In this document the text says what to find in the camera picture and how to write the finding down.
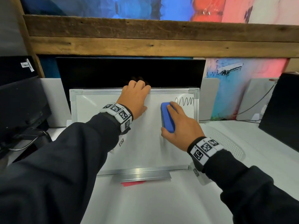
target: small whiteboard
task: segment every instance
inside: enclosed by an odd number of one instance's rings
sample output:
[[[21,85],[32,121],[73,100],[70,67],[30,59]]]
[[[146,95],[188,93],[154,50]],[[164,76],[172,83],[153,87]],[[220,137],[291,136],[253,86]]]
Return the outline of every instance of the small whiteboard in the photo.
[[[106,104],[116,102],[121,89],[71,89],[71,114],[73,122],[87,122]],[[145,100],[146,112],[134,120],[123,145],[108,153],[101,171],[119,169],[161,168],[189,165],[191,157],[161,137],[162,102],[175,101],[190,118],[198,120],[199,88],[152,89]]]

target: wristband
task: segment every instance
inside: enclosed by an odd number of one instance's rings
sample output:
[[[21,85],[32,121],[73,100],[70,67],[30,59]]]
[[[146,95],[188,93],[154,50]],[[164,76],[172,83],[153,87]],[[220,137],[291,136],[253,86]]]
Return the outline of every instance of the wristband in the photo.
[[[224,147],[214,139],[199,137],[191,143],[187,152],[192,157],[193,161],[196,161],[196,168],[198,171],[203,171],[204,165],[208,159],[223,148]]]
[[[100,112],[107,112],[121,124],[121,132],[124,132],[132,123],[133,115],[124,105],[113,103],[103,107]]]

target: whiteboard eraser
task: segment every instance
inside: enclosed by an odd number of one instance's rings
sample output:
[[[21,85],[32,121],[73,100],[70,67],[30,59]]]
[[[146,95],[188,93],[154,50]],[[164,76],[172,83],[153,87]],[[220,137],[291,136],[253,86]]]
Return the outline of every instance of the whiteboard eraser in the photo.
[[[174,124],[173,119],[167,109],[167,105],[170,105],[169,102],[164,102],[161,104],[161,118],[162,118],[162,126],[168,130],[170,133],[174,133],[176,126]]]

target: white desk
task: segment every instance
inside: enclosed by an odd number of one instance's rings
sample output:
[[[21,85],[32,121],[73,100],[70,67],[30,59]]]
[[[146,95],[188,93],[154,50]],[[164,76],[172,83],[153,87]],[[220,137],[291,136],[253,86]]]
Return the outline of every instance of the white desk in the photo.
[[[243,148],[245,165],[256,165],[273,177],[275,184],[299,200],[299,153],[269,136],[257,124],[213,121],[216,128]],[[56,139],[63,128],[49,129]],[[192,171],[171,173],[169,181],[152,181],[123,187],[112,177],[97,177],[82,224],[93,223],[233,223],[232,214],[220,201],[215,183],[199,184]]]

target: black sweatshirt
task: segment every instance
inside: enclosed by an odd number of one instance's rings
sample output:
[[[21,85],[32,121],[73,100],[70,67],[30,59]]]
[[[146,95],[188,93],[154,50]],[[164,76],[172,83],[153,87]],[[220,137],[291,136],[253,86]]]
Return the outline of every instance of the black sweatshirt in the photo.
[[[120,128],[100,113],[11,164],[0,176],[0,223],[80,223],[96,175],[119,135]],[[204,170],[223,190],[220,198],[234,223],[299,223],[299,202],[259,168],[247,168],[221,150]]]

